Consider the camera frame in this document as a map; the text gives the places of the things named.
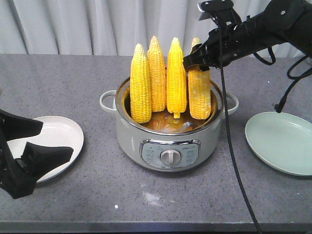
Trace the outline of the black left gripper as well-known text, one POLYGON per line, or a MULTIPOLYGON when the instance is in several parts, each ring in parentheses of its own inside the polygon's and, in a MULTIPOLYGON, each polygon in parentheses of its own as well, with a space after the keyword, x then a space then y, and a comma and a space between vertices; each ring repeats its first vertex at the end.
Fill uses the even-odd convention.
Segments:
POLYGON ((42 121, 0 111, 0 188, 13 199, 32 194, 35 181, 31 177, 39 179, 71 159, 72 147, 47 147, 26 142, 20 166, 7 142, 36 136, 42 127, 42 121))

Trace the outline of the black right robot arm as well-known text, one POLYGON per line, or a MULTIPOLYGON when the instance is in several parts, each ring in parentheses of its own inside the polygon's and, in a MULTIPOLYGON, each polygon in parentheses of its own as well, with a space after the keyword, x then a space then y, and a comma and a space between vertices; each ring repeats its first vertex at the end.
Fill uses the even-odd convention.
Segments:
POLYGON ((201 20, 212 19, 217 28, 183 59, 185 70, 227 66, 277 44, 289 43, 312 55, 312 5, 306 0, 272 0, 265 10, 242 21, 231 0, 198 4, 201 20))

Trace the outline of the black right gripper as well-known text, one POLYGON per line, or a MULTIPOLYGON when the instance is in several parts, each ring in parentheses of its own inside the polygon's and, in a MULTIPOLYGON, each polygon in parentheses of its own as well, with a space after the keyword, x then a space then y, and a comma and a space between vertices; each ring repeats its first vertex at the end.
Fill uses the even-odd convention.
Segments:
POLYGON ((227 66, 232 61, 258 51, 257 32, 250 21, 224 30, 214 29, 204 43, 192 47, 191 53, 183 58, 186 71, 209 71, 210 67, 227 66))

